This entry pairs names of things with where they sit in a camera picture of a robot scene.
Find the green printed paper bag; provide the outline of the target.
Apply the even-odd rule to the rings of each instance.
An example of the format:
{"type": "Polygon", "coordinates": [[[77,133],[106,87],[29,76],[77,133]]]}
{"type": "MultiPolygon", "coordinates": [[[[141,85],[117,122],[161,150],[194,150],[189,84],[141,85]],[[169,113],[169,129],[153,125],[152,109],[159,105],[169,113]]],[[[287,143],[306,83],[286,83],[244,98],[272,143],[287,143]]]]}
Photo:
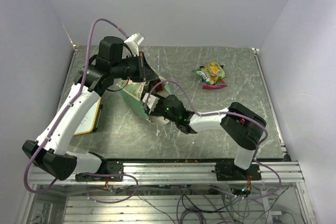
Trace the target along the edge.
{"type": "Polygon", "coordinates": [[[156,81],[151,82],[127,82],[126,80],[120,80],[116,86],[120,90],[121,96],[124,102],[138,115],[146,119],[148,122],[159,125],[168,124],[168,120],[162,116],[152,116],[145,112],[143,106],[143,96],[150,91],[152,86],[156,84],[156,81]]]}

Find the purple candy packet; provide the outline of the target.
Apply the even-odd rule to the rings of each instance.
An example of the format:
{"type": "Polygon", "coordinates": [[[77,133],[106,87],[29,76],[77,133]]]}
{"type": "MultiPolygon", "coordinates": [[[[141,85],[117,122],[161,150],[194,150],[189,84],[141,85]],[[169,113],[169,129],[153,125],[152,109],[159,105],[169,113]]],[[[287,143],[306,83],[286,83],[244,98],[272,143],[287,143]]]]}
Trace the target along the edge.
{"type": "Polygon", "coordinates": [[[214,84],[207,84],[204,80],[202,80],[202,89],[203,90],[216,90],[216,89],[222,89],[227,87],[227,84],[224,82],[224,80],[220,80],[218,83],[214,84]]]}

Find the green yellow candy packet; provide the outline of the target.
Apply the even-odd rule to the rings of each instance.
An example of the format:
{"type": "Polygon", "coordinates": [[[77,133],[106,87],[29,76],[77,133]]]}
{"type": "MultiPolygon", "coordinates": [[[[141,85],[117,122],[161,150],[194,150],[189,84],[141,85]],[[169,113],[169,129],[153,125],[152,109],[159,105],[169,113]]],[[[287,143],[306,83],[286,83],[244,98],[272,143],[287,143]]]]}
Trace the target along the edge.
{"type": "Polygon", "coordinates": [[[193,70],[193,72],[200,76],[206,85],[220,84],[227,76],[223,67],[216,61],[201,66],[198,69],[193,70]]]}

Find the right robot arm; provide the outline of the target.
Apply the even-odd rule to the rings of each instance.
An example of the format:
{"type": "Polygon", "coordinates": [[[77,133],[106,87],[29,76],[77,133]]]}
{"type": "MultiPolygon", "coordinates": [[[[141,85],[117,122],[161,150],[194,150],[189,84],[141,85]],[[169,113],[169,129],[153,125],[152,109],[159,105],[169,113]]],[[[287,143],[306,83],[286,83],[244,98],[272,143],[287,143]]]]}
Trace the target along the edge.
{"type": "Polygon", "coordinates": [[[164,98],[147,93],[143,102],[146,114],[172,122],[184,134],[224,130],[238,145],[231,172],[239,180],[249,175],[259,141],[268,135],[266,121],[239,102],[207,113],[187,110],[175,95],[164,98]]]}

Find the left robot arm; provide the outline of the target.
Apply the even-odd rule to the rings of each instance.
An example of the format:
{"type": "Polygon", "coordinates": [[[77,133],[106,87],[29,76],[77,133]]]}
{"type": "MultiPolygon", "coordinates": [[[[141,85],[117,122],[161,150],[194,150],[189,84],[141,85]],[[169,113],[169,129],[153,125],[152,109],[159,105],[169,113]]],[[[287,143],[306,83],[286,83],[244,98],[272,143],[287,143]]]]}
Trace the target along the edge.
{"type": "Polygon", "coordinates": [[[69,143],[87,112],[100,100],[115,79],[147,82],[159,77],[148,65],[139,45],[141,33],[123,40],[106,36],[98,53],[89,58],[89,65],[79,70],[60,110],[36,140],[23,144],[24,153],[34,165],[58,180],[71,174],[88,173],[102,180],[108,171],[108,159],[96,153],[71,153],[69,143]]]}

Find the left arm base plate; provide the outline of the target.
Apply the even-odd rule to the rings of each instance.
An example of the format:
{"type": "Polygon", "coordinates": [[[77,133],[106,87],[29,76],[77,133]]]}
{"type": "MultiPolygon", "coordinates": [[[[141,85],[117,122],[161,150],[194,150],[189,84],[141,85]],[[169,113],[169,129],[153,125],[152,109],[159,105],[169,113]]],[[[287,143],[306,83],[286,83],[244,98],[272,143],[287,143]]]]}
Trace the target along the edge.
{"type": "Polygon", "coordinates": [[[124,166],[119,161],[106,161],[99,167],[98,171],[93,175],[88,173],[80,173],[75,175],[77,182],[121,182],[124,172],[124,166]]]}

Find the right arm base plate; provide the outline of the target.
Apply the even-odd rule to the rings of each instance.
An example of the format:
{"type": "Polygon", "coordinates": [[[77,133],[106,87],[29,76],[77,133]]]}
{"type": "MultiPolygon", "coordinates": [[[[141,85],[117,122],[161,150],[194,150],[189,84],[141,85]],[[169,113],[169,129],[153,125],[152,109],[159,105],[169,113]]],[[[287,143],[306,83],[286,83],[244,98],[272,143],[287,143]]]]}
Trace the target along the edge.
{"type": "Polygon", "coordinates": [[[216,175],[217,181],[231,180],[261,180],[259,165],[251,164],[247,170],[239,168],[234,164],[233,159],[220,159],[215,168],[211,170],[216,175]]]}

